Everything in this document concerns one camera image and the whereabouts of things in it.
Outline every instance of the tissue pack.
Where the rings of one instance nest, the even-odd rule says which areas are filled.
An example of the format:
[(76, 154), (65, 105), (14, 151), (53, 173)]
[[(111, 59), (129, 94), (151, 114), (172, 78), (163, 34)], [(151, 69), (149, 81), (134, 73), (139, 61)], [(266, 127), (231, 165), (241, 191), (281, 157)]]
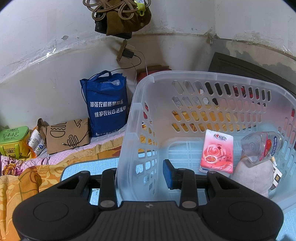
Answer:
[(207, 130), (200, 161), (200, 172), (233, 172), (233, 136)]

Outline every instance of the pink floral fabric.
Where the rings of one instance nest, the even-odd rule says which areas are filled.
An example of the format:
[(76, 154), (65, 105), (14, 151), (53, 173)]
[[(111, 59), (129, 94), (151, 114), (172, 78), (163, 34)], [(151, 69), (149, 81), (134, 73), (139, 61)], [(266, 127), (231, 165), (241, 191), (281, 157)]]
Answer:
[(39, 165), (56, 165), (72, 153), (75, 153), (81, 150), (90, 149), (95, 147), (96, 145), (104, 144), (110, 140), (114, 140), (116, 138), (124, 136), (124, 133), (125, 133), (125, 126), (121, 128), (119, 131), (114, 132), (112, 134), (92, 138), (91, 142), (88, 145), (77, 147), (71, 150), (61, 151), (52, 155), (47, 155), (46, 157), (43, 157), (43, 158), (40, 158), (40, 157), (33, 158), (28, 161), (16, 160), (16, 159), (13, 159), (12, 157), (7, 157), (7, 156), (0, 156), (1, 174), (20, 176), (21, 173), (28, 167), (39, 166)]

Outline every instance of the blue non-woven bag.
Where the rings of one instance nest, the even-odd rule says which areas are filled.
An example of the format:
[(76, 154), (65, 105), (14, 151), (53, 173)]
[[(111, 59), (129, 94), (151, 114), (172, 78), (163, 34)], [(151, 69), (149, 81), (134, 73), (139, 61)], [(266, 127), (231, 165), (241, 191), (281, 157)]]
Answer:
[(126, 77), (104, 70), (91, 79), (80, 80), (89, 113), (91, 136), (118, 131), (126, 123), (128, 98)]

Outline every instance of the brown cloth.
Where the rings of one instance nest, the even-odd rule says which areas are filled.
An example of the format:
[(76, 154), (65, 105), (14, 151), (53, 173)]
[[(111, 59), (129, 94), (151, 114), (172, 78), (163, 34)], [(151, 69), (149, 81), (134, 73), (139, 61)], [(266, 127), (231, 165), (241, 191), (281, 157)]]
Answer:
[[(121, 0), (110, 0), (109, 3), (114, 6), (120, 3)], [(131, 13), (124, 14), (124, 17), (129, 17)], [(130, 20), (122, 20), (118, 16), (118, 12), (110, 11), (107, 12), (107, 33), (106, 35), (115, 35), (121, 33), (131, 33), (136, 32), (146, 26), (151, 20), (151, 12), (148, 7), (146, 7), (144, 16), (140, 16), (138, 12)]]

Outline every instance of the cable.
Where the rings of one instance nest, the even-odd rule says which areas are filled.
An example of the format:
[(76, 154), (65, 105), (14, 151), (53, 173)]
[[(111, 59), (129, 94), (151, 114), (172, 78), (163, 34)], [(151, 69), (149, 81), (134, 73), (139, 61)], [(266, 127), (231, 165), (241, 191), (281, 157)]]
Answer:
[[(137, 58), (139, 58), (139, 60), (140, 60), (140, 63), (139, 63), (139, 64), (137, 64), (137, 65), (133, 65), (133, 64), (132, 64), (132, 67), (128, 67), (128, 68), (118, 68), (118, 69), (111, 70), (110, 72), (113, 72), (113, 71), (116, 71), (116, 70), (120, 70), (120, 69), (130, 69), (130, 68), (135, 68), (135, 70), (136, 70), (136, 67), (139, 66), (139, 65), (142, 63), (142, 60), (141, 60), (141, 58), (140, 58), (139, 56), (137, 56), (137, 55), (135, 55), (135, 54), (134, 54), (134, 56), (136, 56)], [(135, 77), (135, 80), (134, 80), (134, 83), (133, 83), (134, 86), (135, 86), (136, 78), (137, 78), (137, 74), (136, 74), (136, 77)], [(83, 97), (84, 102), (87, 104), (86, 99), (84, 98), (84, 95), (83, 95), (82, 87), (81, 87), (81, 95), (82, 95), (82, 97)]]
[(134, 66), (134, 68), (135, 68), (135, 71), (136, 71), (136, 76), (135, 76), (135, 80), (133, 81), (133, 86), (134, 86), (134, 88), (136, 89), (136, 87), (135, 87), (135, 82), (136, 82), (136, 79), (137, 79), (137, 70), (136, 70), (136, 67)]
[(137, 56), (135, 54), (134, 54), (134, 56), (137, 57), (137, 58), (139, 58), (139, 60), (140, 60), (140, 63), (139, 64), (133, 65), (132, 67), (128, 67), (128, 68), (119, 68), (119, 69), (130, 69), (130, 68), (139, 66), (142, 63), (142, 60), (141, 60), (141, 58), (139, 56)]
[(145, 55), (141, 52), (141, 51), (139, 51), (139, 50), (136, 50), (135, 49), (135, 51), (137, 51), (137, 52), (140, 52), (142, 55), (143, 55), (143, 57), (144, 57), (144, 60), (145, 60), (145, 66), (146, 66), (146, 73), (147, 73), (147, 76), (148, 76), (148, 70), (147, 70), (147, 63), (146, 63), (146, 58), (145, 58)]

